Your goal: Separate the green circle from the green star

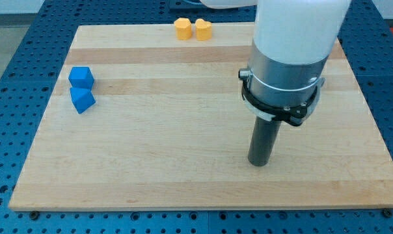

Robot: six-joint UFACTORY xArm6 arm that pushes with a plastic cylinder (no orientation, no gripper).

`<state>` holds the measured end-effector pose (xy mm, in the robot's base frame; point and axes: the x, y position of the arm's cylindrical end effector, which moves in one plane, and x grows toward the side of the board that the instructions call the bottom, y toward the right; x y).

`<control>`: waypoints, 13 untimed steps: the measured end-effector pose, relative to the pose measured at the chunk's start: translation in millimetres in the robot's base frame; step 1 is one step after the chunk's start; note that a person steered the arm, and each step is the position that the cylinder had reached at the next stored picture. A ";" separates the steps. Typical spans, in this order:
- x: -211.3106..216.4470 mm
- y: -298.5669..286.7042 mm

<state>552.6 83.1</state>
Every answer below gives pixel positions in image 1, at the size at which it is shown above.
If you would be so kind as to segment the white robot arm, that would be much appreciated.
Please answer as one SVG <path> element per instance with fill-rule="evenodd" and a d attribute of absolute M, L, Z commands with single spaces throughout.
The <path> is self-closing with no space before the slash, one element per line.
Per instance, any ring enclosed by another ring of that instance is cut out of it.
<path fill-rule="evenodd" d="M 201 0 L 214 9 L 256 6 L 251 55 L 239 71 L 246 106 L 266 121 L 301 125 L 314 111 L 321 77 L 350 0 Z"/>

